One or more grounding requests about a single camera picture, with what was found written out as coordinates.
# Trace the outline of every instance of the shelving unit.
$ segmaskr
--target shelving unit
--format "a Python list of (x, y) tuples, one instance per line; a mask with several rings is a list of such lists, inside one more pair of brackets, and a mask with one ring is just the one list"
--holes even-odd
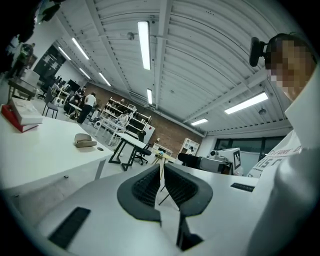
[(106, 104), (106, 110), (103, 110), (103, 113), (106, 113), (113, 118), (117, 118), (125, 110), (127, 110), (129, 113), (129, 121), (125, 132), (137, 138), (137, 133), (144, 131), (147, 124), (150, 123), (151, 116), (146, 116), (142, 113), (139, 113), (136, 106), (132, 104), (124, 105), (121, 102), (114, 100), (112, 97), (108, 100)]
[(189, 138), (185, 138), (180, 148), (179, 154), (186, 153), (190, 147), (193, 147), (193, 155), (195, 156), (198, 151), (199, 144)]

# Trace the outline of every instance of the window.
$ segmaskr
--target window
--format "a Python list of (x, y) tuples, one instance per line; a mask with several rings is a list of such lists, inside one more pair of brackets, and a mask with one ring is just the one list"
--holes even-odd
[(225, 149), (230, 149), (228, 147), (229, 145), (229, 139), (218, 139), (218, 141), (215, 144), (215, 150), (225, 150)]
[(262, 146), (262, 138), (259, 139), (234, 139), (231, 148), (240, 148), (245, 152), (260, 153)]
[(283, 140), (283, 137), (280, 138), (267, 138), (265, 140), (264, 154), (268, 154), (276, 145), (278, 145)]

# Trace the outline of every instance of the beige object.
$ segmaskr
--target beige object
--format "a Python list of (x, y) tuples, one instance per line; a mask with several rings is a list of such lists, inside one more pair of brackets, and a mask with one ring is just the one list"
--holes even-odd
[(74, 143), (77, 148), (93, 147), (97, 145), (89, 134), (78, 133), (74, 136)]

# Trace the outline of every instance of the ceiling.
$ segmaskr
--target ceiling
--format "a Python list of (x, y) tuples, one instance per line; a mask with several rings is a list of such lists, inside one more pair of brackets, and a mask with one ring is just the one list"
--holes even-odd
[[(249, 65), (249, 52), (251, 37), (267, 42), (279, 32), (291, 32), (294, 24), (260, 1), (67, 0), (57, 16), (66, 31), (58, 44), (92, 83), (106, 90), (145, 104), (147, 89), (152, 89), (157, 113), (187, 127), (207, 118), (196, 127), (202, 134), (290, 125), (284, 114), (290, 101), (267, 79), (262, 60), (257, 67)], [(151, 70), (143, 68), (138, 21), (150, 23)], [(268, 100), (230, 115), (224, 112), (262, 91)]]

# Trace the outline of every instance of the red book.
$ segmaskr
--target red book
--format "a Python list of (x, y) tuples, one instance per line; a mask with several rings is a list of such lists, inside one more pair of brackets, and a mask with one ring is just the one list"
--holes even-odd
[(27, 124), (27, 125), (19, 124), (18, 118), (16, 117), (16, 115), (10, 105), (3, 105), (1, 108), (1, 113), (3, 116), (5, 116), (6, 119), (9, 120), (9, 122), (15, 128), (17, 128), (22, 133), (38, 126), (38, 124)]

